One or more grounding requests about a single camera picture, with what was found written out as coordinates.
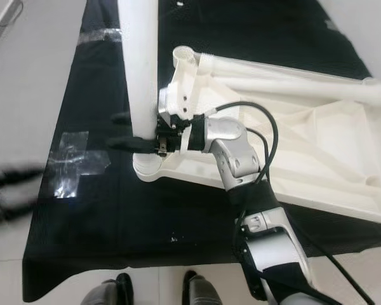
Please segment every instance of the black cloth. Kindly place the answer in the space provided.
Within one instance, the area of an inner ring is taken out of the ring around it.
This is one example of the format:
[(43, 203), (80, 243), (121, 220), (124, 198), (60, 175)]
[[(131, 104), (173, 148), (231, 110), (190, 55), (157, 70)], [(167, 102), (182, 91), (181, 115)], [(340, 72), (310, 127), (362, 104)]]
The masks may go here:
[[(171, 53), (187, 45), (215, 55), (349, 78), (369, 73), (350, 42), (327, 27), (314, 0), (160, 0), (159, 87), (173, 74)], [(81, 32), (118, 27), (116, 0), (88, 0)], [(68, 277), (91, 269), (234, 262), (234, 214), (224, 190), (161, 178), (140, 181), (132, 155), (105, 140), (130, 131), (112, 126), (129, 109), (121, 43), (80, 44), (53, 136), (89, 131), (86, 150), (104, 150), (103, 175), (82, 176), (75, 198), (48, 198), (46, 178), (23, 258), (23, 299), (32, 302)], [(334, 254), (381, 246), (381, 225), (290, 206), (297, 222)], [(319, 255), (302, 240), (309, 256)]]

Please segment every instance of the black table cover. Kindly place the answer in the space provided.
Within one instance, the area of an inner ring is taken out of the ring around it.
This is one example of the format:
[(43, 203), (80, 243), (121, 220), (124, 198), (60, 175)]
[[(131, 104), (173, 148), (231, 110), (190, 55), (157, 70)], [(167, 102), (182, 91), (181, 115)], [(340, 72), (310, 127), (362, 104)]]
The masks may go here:
[[(347, 38), (330, 29), (315, 0), (159, 1), (159, 87), (172, 75), (174, 47), (363, 79)], [(119, 28), (116, 0), (88, 0), (81, 33)], [(107, 151), (103, 175), (81, 176), (75, 198), (48, 199), (43, 180), (23, 258), (23, 299), (32, 302), (91, 269), (234, 262), (234, 215), (221, 189), (162, 178), (140, 181), (132, 155), (109, 150), (129, 133), (111, 114), (128, 110), (121, 43), (106, 36), (78, 45), (51, 151), (64, 132), (89, 132), (86, 150)], [(381, 225), (289, 206), (297, 222), (331, 253), (381, 246)], [(319, 255), (305, 240), (308, 256)]]

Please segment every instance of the white floor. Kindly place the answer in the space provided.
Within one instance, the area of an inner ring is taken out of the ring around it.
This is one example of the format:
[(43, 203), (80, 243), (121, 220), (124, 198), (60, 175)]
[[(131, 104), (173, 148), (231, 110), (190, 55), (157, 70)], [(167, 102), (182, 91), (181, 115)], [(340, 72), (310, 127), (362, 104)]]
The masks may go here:
[[(24, 0), (25, 9), (0, 40), (0, 165), (45, 163), (86, 0)], [(39, 181), (18, 198), (37, 194)], [(11, 201), (14, 190), (6, 192)], [(30, 218), (0, 227), (0, 304), (23, 304), (21, 261)], [(381, 304), (381, 248), (338, 259)], [(316, 285), (344, 304), (362, 304), (348, 283), (324, 258), (311, 259)], [(258, 304), (237, 264), (193, 266), (216, 287), (224, 304)], [(136, 304), (180, 304), (188, 267), (127, 269)], [(69, 278), (35, 304), (79, 304), (86, 293), (120, 271), (98, 270)]]

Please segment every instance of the wire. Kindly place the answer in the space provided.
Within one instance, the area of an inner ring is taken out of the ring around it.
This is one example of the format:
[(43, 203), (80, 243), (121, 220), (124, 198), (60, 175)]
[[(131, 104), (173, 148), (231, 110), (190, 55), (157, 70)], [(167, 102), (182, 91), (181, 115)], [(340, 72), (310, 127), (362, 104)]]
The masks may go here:
[[(269, 166), (271, 165), (272, 163), (272, 160), (274, 159), (274, 156), (275, 156), (275, 153), (276, 153), (276, 149), (277, 149), (277, 145), (278, 145), (278, 138), (279, 138), (279, 135), (278, 135), (278, 128), (277, 128), (277, 124), (276, 124), (276, 121), (274, 119), (274, 117), (272, 116), (272, 114), (264, 107), (262, 107), (261, 105), (259, 104), (256, 104), (256, 103), (253, 103), (253, 102), (244, 102), (244, 101), (240, 101), (240, 102), (233, 102), (233, 103), (229, 103), (229, 104), (225, 104), (225, 105), (221, 105), (219, 107), (216, 108), (216, 111), (221, 111), (223, 109), (227, 109), (227, 108), (230, 108), (230, 107), (237, 107), (237, 106), (250, 106), (250, 107), (254, 107), (260, 111), (262, 111), (265, 116), (268, 118), (268, 120), (270, 121), (271, 123), (271, 127), (272, 127), (272, 132), (274, 134), (274, 140), (272, 141), (272, 149), (271, 149), (271, 153), (268, 153), (268, 143), (265, 139), (265, 137), (259, 133), (258, 131), (256, 130), (253, 130), (251, 128), (247, 128), (247, 130), (251, 133), (254, 133), (255, 135), (259, 136), (263, 143), (264, 143), (264, 153), (265, 153), (265, 165), (264, 167), (262, 168), (262, 171), (259, 173), (256, 181), (255, 181), (255, 184), (258, 184), (261, 182), (262, 178), (264, 177), (265, 174), (267, 174), (267, 178), (269, 180)], [(243, 210), (242, 212), (240, 213), (239, 217), (238, 217), (238, 220), (236, 222), (236, 226), (235, 226), (235, 229), (234, 229), (234, 233), (233, 233), (233, 245), (235, 246), (236, 245), (236, 241), (237, 241), (237, 235), (238, 235), (238, 232), (239, 232), (239, 228), (241, 226), (241, 223), (243, 221), (243, 219), (245, 218), (245, 215), (246, 215), (246, 204), (247, 202), (244, 204), (243, 206)], [(288, 216), (292, 226), (307, 240), (309, 241), (315, 248), (317, 248), (324, 256), (326, 256), (335, 266), (336, 268), (344, 275), (344, 277), (346, 278), (346, 280), (353, 286), (353, 288), (357, 291), (357, 293), (367, 302), (367, 304), (370, 304), (370, 305), (374, 305), (374, 301), (371, 299), (371, 297), (358, 285), (358, 283), (352, 278), (352, 276), (344, 269), (344, 267), (331, 255), (328, 253), (328, 251), (326, 249), (324, 249), (318, 242), (316, 242), (315, 240), (313, 240), (296, 222), (295, 220), (293, 219), (293, 217), (288, 213), (287, 209), (285, 209), (285, 213), (286, 215)], [(261, 276), (262, 278), (265, 279), (265, 275), (258, 271), (258, 275)], [(304, 291), (302, 288), (297, 288), (297, 287), (292, 287), (290, 284), (285, 284), (285, 283), (282, 283), (281, 281), (279, 280), (275, 280), (275, 279), (270, 279), (270, 280), (273, 280), (273, 281), (276, 281), (280, 284), (283, 284), (287, 287), (291, 287), (291, 288), (294, 288), (296, 290), (301, 290), (303, 293), (306, 293), (310, 296), (313, 296), (313, 297), (316, 297), (322, 301), (325, 301), (327, 303), (332, 303), (332, 304), (339, 304), (337, 301), (333, 300), (332, 298), (328, 297), (327, 295), (324, 295), (322, 294), (321, 292), (318, 292), (315, 290), (315, 292), (313, 293), (313, 291)]]
[[(269, 151), (268, 151), (268, 142), (267, 139), (258, 131), (251, 129), (251, 128), (246, 128), (248, 132), (254, 133), (256, 136), (260, 137), (262, 140), (262, 143), (264, 144), (264, 158), (265, 158), (265, 164), (268, 163), (268, 157), (269, 157)], [(269, 181), (269, 171), (267, 173), (267, 180)]]
[(17, 9), (18, 9), (18, 7), (21, 7), (20, 10), (18, 11), (18, 13), (8, 23), (6, 23), (6, 24), (0, 24), (0, 27), (8, 27), (9, 25), (14, 24), (17, 21), (17, 19), (20, 17), (20, 15), (22, 14), (22, 12), (24, 10), (24, 2), (22, 0), (18, 0), (17, 2), (18, 2)]

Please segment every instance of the black shoe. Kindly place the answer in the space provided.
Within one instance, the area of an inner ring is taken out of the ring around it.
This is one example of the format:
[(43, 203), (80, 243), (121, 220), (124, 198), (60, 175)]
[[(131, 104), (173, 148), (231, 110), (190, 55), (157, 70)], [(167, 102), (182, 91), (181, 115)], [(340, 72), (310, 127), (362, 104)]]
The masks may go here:
[(189, 305), (189, 282), (197, 273), (193, 270), (188, 270), (184, 276), (184, 284), (182, 286), (182, 305)]
[(131, 278), (127, 273), (121, 273), (116, 278), (119, 305), (134, 305), (134, 290)]

